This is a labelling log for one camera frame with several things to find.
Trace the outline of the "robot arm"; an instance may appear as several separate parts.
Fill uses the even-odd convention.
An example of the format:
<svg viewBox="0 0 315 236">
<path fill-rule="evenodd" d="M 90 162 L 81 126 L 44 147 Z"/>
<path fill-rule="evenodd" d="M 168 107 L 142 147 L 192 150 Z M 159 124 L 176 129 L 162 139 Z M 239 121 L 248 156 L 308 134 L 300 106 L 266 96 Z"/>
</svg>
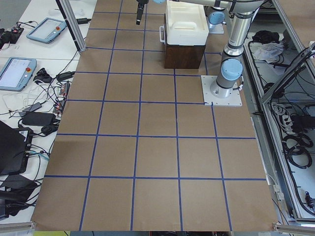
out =
<svg viewBox="0 0 315 236">
<path fill-rule="evenodd" d="M 234 14 L 229 40 L 224 47 L 220 73 L 210 85 L 210 92 L 218 98 L 227 98 L 243 71 L 240 56 L 244 51 L 244 42 L 255 12 L 263 4 L 262 0 L 189 0 L 216 8 L 224 8 Z"/>
</svg>

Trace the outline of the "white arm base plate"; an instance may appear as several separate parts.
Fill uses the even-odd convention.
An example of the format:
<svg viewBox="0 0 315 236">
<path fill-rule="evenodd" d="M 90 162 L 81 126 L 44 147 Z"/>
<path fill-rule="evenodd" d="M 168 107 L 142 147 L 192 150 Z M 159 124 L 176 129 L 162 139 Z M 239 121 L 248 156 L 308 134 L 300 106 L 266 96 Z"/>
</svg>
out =
<svg viewBox="0 0 315 236">
<path fill-rule="evenodd" d="M 238 85 L 232 88 L 221 88 L 217 76 L 202 75 L 201 84 L 205 106 L 241 107 L 243 105 Z"/>
</svg>

